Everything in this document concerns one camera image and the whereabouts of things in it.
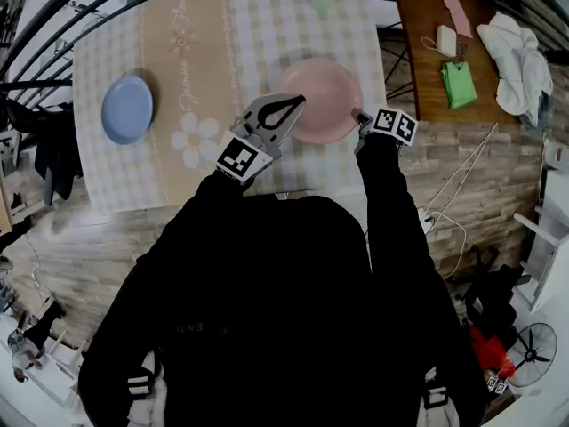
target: red cloth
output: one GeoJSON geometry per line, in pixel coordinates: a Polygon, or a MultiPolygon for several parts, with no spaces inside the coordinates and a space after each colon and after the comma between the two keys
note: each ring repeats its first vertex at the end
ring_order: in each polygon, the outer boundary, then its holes
{"type": "Polygon", "coordinates": [[[516,373],[516,366],[506,357],[506,351],[501,346],[498,337],[493,336],[486,340],[477,327],[470,328],[472,350],[478,358],[478,363],[483,370],[499,368],[498,376],[511,378],[516,373]]]}

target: white container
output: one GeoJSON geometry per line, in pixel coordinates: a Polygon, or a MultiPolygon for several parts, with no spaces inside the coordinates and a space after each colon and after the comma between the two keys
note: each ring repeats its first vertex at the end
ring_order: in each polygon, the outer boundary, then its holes
{"type": "Polygon", "coordinates": [[[548,141],[545,145],[545,162],[562,173],[569,174],[569,147],[548,141]]]}

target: blue plate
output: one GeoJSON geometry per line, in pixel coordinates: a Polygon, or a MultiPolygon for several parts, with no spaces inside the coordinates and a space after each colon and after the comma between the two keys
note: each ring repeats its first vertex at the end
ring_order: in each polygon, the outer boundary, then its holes
{"type": "Polygon", "coordinates": [[[116,144],[137,141],[152,119],[152,94],[146,83],[136,76],[119,77],[105,93],[100,119],[105,134],[116,144]]]}

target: brown wooden table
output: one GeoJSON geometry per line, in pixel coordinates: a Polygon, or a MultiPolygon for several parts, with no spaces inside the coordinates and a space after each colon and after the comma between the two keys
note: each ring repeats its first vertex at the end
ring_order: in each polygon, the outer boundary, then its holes
{"type": "Polygon", "coordinates": [[[427,49],[421,37],[427,36],[436,42],[439,25],[454,29],[451,14],[443,0],[397,0],[407,39],[417,118],[456,123],[517,123],[517,117],[504,112],[496,102],[498,71],[476,32],[478,25],[490,22],[496,10],[478,0],[459,1],[469,19],[473,37],[458,35],[457,39],[467,46],[465,61],[469,64],[478,98],[461,108],[449,109],[440,70],[450,59],[427,49]]]}

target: white flower print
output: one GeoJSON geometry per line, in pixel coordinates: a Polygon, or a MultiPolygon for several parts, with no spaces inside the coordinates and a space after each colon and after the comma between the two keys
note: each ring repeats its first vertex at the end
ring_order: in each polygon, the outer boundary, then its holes
{"type": "Polygon", "coordinates": [[[212,137],[220,130],[220,123],[214,118],[206,118],[200,123],[193,112],[184,114],[181,118],[181,132],[175,132],[170,139],[172,147],[183,150],[184,165],[189,169],[197,169],[200,155],[214,162],[219,155],[218,145],[212,137]]]}

